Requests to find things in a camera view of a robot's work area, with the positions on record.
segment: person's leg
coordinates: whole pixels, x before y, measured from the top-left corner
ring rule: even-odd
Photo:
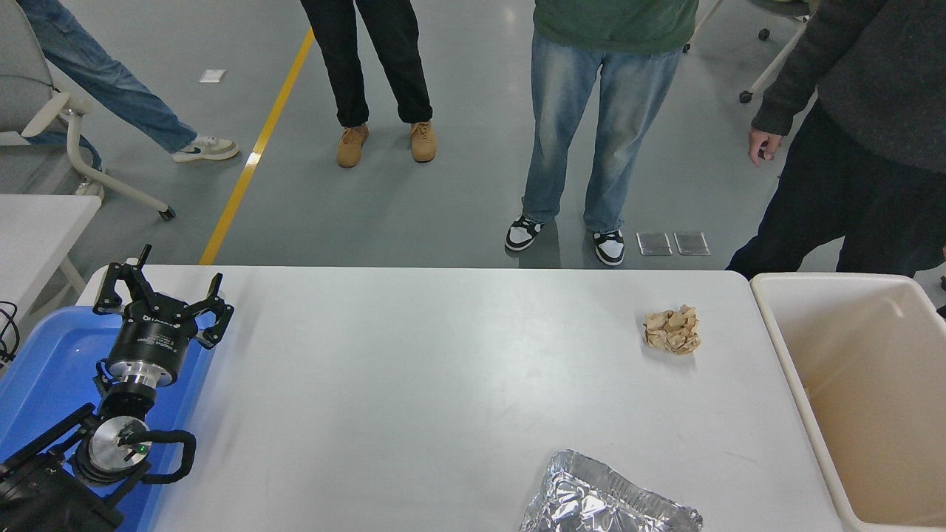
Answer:
[[[608,53],[601,67],[601,104],[594,164],[585,195],[585,225],[595,233],[621,227],[640,143],[674,79],[681,52],[656,56]]]
[[[547,223],[560,208],[569,146],[585,112],[603,54],[533,36],[532,91],[535,138],[522,214]]]
[[[943,262],[946,174],[909,167],[856,145],[850,229],[838,272],[912,277]]]
[[[419,31],[411,0],[356,1],[397,100],[397,115],[407,124],[429,122],[433,109],[417,49]]]
[[[322,50],[335,95],[339,123],[355,128],[368,121],[364,77],[358,57],[358,30],[353,0],[301,0]]]
[[[732,256],[727,270],[746,278],[794,272],[814,248],[846,234],[850,145],[844,138],[816,103],[789,147],[758,234]]]
[[[46,58],[109,111],[171,153],[197,137],[59,2],[42,2],[35,9],[31,4],[24,5],[24,12]]]

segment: black pants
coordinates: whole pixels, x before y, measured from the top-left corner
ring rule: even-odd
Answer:
[[[946,173],[869,151],[816,103],[788,151],[759,233],[728,270],[747,278],[794,272],[817,246],[844,237],[838,272],[935,268],[946,245]]]
[[[301,2],[322,49],[343,127],[352,128],[368,120],[364,76],[358,57],[355,4],[391,84],[397,100],[397,115],[409,124],[430,120],[433,110],[417,50],[417,17],[411,0]]]

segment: yellow floor line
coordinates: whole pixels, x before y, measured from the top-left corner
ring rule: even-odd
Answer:
[[[276,122],[279,121],[279,116],[283,114],[283,107],[286,106],[286,100],[289,99],[292,86],[295,85],[296,78],[299,77],[299,71],[302,70],[302,65],[306,62],[306,56],[308,55],[308,50],[312,47],[313,40],[314,36],[312,35],[312,30],[310,30],[303,40],[302,45],[299,46],[299,53],[296,54],[295,61],[292,62],[292,68],[290,68],[289,73],[286,74],[286,80],[283,81],[283,88],[279,91],[279,96],[276,97],[276,101],[272,105],[272,109],[270,109],[270,115],[266,118],[266,123],[263,124],[263,130],[259,132],[259,137],[256,138],[253,151],[250,153],[250,156],[247,157],[246,165],[243,166],[243,171],[239,174],[239,180],[236,181],[236,186],[234,186],[234,191],[230,194],[227,205],[223,207],[223,213],[220,214],[220,219],[217,221],[217,227],[214,229],[214,233],[210,236],[210,240],[207,241],[207,246],[203,248],[203,255],[201,255],[201,260],[198,264],[204,266],[213,264],[214,259],[217,258],[217,252],[223,244],[223,239],[227,236],[227,231],[230,230],[230,224],[233,222],[234,216],[237,214],[237,209],[239,209],[239,205],[243,201],[243,195],[246,193],[247,187],[250,186],[250,181],[253,179],[253,174],[256,172],[256,166],[263,157],[263,151],[266,149],[266,145],[270,142],[272,130],[275,129]]]

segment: blue tray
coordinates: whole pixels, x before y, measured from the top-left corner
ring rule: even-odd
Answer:
[[[205,322],[204,318],[213,316],[200,316],[199,325],[211,325],[212,322]],[[40,322],[7,375],[0,379],[0,461],[86,402],[98,406],[100,397],[93,383],[96,362],[109,356],[120,328],[121,316],[99,316],[93,314],[90,307],[56,310]],[[186,429],[212,355],[212,351],[203,349],[197,342],[190,343],[178,381],[158,388],[158,399],[146,419],[151,429]],[[195,435],[200,445],[200,435]],[[149,472],[176,470],[180,447],[154,446],[148,457]],[[187,482],[186,477],[180,482]],[[117,486],[93,491],[102,496]],[[160,485],[139,484],[126,495],[117,506],[125,515],[118,532],[147,532],[158,508],[161,489]]]

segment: gray floor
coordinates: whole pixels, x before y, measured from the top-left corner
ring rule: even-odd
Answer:
[[[100,107],[86,136],[119,179],[164,199],[155,212],[110,194],[73,253],[89,275],[154,245],[154,263],[193,264],[203,253],[307,31],[298,3],[63,0],[98,40],[201,133],[233,138],[226,162],[175,164],[133,127]],[[709,8],[701,6],[700,14]],[[272,138],[216,255],[217,264],[475,268],[603,268],[581,222],[597,99],[592,97],[569,159],[562,213],[533,248],[511,254],[503,234],[518,214],[532,146],[530,0],[413,0],[440,142],[415,164],[408,127],[365,32],[372,117],[364,158],[335,165],[341,129],[318,48],[313,46]],[[640,153],[624,209],[622,268],[715,270],[752,235],[775,190],[779,164],[753,167],[746,131],[759,98],[739,103],[788,41],[797,22],[771,18],[743,0],[725,2],[684,57],[673,89]],[[767,42],[757,31],[770,27]],[[201,84],[223,68],[220,84]],[[58,76],[61,85],[74,88]],[[703,231],[708,257],[642,257],[636,231]],[[832,271],[839,242],[816,250],[803,270]],[[937,305],[946,268],[918,275]]]

